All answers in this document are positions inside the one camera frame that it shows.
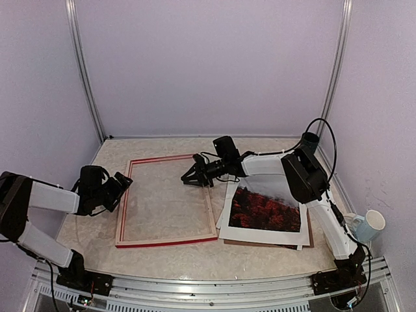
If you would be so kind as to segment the wooden photo frame red edge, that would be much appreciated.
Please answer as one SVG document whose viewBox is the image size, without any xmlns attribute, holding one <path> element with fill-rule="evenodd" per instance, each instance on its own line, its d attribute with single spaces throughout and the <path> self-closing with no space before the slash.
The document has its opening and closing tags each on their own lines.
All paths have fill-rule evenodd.
<svg viewBox="0 0 416 312">
<path fill-rule="evenodd" d="M 191 154 L 132 159 L 125 174 L 133 180 L 118 209 L 115 246 L 149 248 L 217 240 L 207 187 L 183 185 Z"/>
</svg>

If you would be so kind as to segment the autumn forest photo print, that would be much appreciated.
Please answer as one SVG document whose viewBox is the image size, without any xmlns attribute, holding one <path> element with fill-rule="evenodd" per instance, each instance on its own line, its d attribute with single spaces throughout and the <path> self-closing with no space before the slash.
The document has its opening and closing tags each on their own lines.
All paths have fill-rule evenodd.
<svg viewBox="0 0 416 312">
<path fill-rule="evenodd" d="M 299 233 L 300 208 L 283 198 L 268 196 L 239 185 L 231 202 L 228 226 Z"/>
</svg>

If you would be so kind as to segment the white mat board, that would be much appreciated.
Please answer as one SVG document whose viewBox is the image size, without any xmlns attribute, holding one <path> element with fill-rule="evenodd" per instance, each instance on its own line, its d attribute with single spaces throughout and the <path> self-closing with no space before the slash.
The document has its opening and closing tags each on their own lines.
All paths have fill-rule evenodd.
<svg viewBox="0 0 416 312">
<path fill-rule="evenodd" d="M 301 228 L 299 233 L 282 231 L 268 231 L 260 229 L 246 229 L 228 226 L 231 202 L 239 185 L 247 186 L 250 190 L 262 192 L 268 196 L 283 198 L 287 203 L 297 204 L 300 208 Z M 304 204 L 298 203 L 290 195 L 289 187 L 283 181 L 267 181 L 265 179 L 255 180 L 254 178 L 241 179 L 239 183 L 229 182 L 226 189 L 224 208 L 216 223 L 220 230 L 219 237 L 225 241 L 253 243 L 260 245 L 284 246 L 294 250 L 301 250 L 303 247 L 313 245 L 309 230 L 309 217 Z"/>
</svg>

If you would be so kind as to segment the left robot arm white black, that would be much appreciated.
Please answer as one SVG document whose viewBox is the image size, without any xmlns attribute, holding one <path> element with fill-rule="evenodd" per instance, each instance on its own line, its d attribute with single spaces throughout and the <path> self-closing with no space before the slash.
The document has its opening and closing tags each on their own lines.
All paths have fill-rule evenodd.
<svg viewBox="0 0 416 312">
<path fill-rule="evenodd" d="M 96 216 L 97 209 L 112 212 L 133 181 L 116 172 L 110 175 L 101 166 L 81 168 L 74 186 L 60 185 L 12 172 L 1 174 L 1 236 L 18 247 L 56 265 L 60 274 L 77 289 L 91 282 L 84 258 L 57 242 L 58 226 L 66 215 Z"/>
</svg>

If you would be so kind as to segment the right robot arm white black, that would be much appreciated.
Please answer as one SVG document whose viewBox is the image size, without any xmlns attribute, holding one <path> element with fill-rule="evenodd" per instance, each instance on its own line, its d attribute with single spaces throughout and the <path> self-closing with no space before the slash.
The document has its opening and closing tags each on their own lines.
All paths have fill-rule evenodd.
<svg viewBox="0 0 416 312">
<path fill-rule="evenodd" d="M 268 153 L 239 153 L 230 136 L 217 138 L 213 144 L 218 160 L 207 163 L 201 153 L 194 154 L 193 166 L 181 176 L 184 184 L 212 186 L 214 179 L 225 174 L 235 177 L 283 174 L 293 198 L 317 214 L 333 252 L 336 269 L 314 274 L 313 285 L 345 289 L 370 281 L 371 273 L 365 273 L 362 264 L 371 261 L 371 253 L 354 238 L 332 200 L 331 177 L 315 157 L 319 144 L 316 134 L 306 131 L 293 148 Z"/>
</svg>

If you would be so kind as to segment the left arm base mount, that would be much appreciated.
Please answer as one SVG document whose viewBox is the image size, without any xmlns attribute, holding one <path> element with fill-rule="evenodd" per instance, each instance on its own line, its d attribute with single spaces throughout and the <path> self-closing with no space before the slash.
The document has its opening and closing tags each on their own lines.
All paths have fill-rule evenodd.
<svg viewBox="0 0 416 312">
<path fill-rule="evenodd" d="M 57 284 L 93 295 L 109 296 L 113 280 L 114 277 L 111 275 L 86 270 L 80 279 L 60 272 Z"/>
</svg>

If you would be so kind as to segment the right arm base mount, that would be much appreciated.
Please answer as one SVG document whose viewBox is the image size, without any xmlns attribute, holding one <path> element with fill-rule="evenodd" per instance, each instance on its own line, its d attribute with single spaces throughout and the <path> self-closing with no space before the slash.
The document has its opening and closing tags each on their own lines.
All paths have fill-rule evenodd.
<svg viewBox="0 0 416 312">
<path fill-rule="evenodd" d="M 347 271 L 331 270 L 317 272 L 311 276 L 311 284 L 315 296 L 349 289 L 366 282 L 367 277 L 363 272 L 351 275 Z"/>
</svg>

